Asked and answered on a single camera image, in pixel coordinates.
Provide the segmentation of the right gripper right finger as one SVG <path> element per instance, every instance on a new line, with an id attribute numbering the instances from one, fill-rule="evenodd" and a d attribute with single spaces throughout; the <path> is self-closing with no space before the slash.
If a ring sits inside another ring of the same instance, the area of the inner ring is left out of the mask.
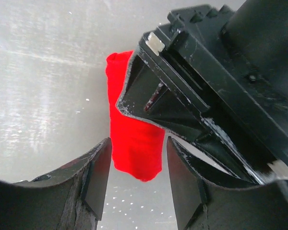
<path id="1" fill-rule="evenodd" d="M 250 183 L 218 170 L 167 140 L 168 169 L 180 230 L 260 230 L 261 212 Z"/>

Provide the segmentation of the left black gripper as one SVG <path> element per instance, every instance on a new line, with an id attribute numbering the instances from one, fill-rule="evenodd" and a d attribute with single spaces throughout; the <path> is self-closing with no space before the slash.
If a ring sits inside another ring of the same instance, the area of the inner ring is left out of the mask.
<path id="1" fill-rule="evenodd" d="M 288 0 L 248 0 L 237 11 L 203 6 L 190 19 L 182 11 L 168 19 L 157 57 L 133 53 L 118 110 L 180 137 L 231 175 L 263 184 L 175 61 L 188 63 L 247 133 L 288 166 Z"/>

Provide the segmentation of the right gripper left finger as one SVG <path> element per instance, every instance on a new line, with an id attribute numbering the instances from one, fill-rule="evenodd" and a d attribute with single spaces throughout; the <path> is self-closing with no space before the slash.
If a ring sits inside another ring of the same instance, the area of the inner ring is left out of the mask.
<path id="1" fill-rule="evenodd" d="M 13 230 L 95 230 L 101 220 L 111 164 L 106 138 L 84 155 L 30 182 L 18 182 Z"/>

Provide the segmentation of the red underwear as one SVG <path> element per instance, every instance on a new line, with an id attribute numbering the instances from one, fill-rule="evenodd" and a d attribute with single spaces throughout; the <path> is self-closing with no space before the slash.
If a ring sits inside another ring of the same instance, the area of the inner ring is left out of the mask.
<path id="1" fill-rule="evenodd" d="M 148 182 L 162 171 L 165 131 L 126 117 L 116 108 L 131 55 L 132 51 L 112 53 L 106 59 L 112 159 L 117 170 Z"/>

